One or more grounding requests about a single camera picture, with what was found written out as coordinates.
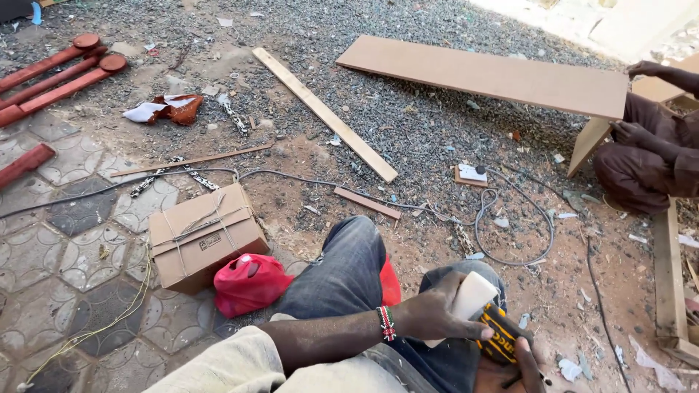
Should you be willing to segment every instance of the person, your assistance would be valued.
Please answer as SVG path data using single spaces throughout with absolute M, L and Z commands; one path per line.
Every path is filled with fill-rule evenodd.
M 499 289 L 493 302 L 506 307 L 503 283 L 490 266 L 467 261 L 433 269 L 417 296 L 386 309 L 379 279 L 385 259 L 371 220 L 343 220 L 287 288 L 270 322 L 240 329 L 146 392 L 545 392 L 540 356 L 526 340 L 515 345 L 517 365 L 497 366 L 465 339 L 489 339 L 493 330 L 448 311 L 472 271 Z M 444 337 L 431 349 L 422 341 Z M 517 371 L 522 379 L 502 389 Z
M 699 74 L 653 62 L 627 72 L 632 79 L 655 76 L 699 97 Z M 699 110 L 680 116 L 627 93 L 624 120 L 610 125 L 615 143 L 602 145 L 592 160 L 610 207 L 654 215 L 670 207 L 668 196 L 699 196 Z

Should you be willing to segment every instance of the jeans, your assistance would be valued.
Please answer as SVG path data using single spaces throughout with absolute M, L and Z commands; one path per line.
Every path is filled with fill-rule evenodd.
M 373 222 L 364 216 L 347 218 L 332 228 L 321 255 L 291 283 L 278 312 L 308 320 L 374 310 L 381 306 L 379 274 L 385 259 L 386 248 Z M 419 291 L 422 293 L 436 285 L 452 270 L 478 272 L 499 289 L 500 294 L 493 302 L 506 310 L 502 281 L 481 261 L 464 261 L 432 269 L 423 276 Z M 475 342 L 448 338 L 429 348 L 421 340 L 398 337 L 387 345 L 402 355 L 438 392 L 472 392 L 480 360 Z

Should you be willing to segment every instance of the foot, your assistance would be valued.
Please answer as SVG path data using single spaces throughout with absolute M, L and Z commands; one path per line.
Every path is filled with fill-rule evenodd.
M 620 205 L 619 202 L 615 201 L 612 197 L 610 197 L 609 194 L 602 195 L 602 200 L 605 202 L 607 206 L 609 206 L 613 210 L 616 210 L 620 213 L 629 213 L 628 209 Z

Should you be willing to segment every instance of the hand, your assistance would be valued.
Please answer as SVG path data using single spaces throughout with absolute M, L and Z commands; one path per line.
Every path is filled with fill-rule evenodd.
M 609 124 L 617 132 L 617 141 L 622 145 L 652 151 L 653 145 L 657 144 L 658 137 L 638 123 L 627 123 L 619 120 Z
M 506 367 L 481 357 L 473 393 L 545 393 L 546 387 L 539 375 L 539 370 L 544 368 L 544 362 L 541 355 L 529 348 L 524 337 L 518 338 L 514 344 L 514 356 L 517 358 L 517 364 Z M 520 372 L 522 379 L 504 390 L 503 382 L 511 380 Z
M 632 66 L 629 66 L 624 71 L 624 73 L 627 73 L 629 78 L 634 79 L 636 75 L 658 76 L 660 71 L 662 71 L 664 68 L 665 66 L 662 64 L 647 62 L 643 60 Z
M 396 334 L 420 340 L 489 340 L 493 329 L 479 322 L 460 320 L 451 313 L 456 291 L 464 279 L 466 274 L 452 271 L 431 289 L 391 307 Z

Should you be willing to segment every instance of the white eraser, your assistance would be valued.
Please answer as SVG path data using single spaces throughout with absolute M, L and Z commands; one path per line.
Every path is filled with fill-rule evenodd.
M 472 271 L 459 285 L 459 290 L 456 292 L 456 298 L 452 304 L 452 314 L 460 320 L 468 321 L 497 294 L 497 288 L 483 276 Z M 441 340 L 427 340 L 425 344 L 434 348 L 442 341 L 444 341 L 443 338 Z

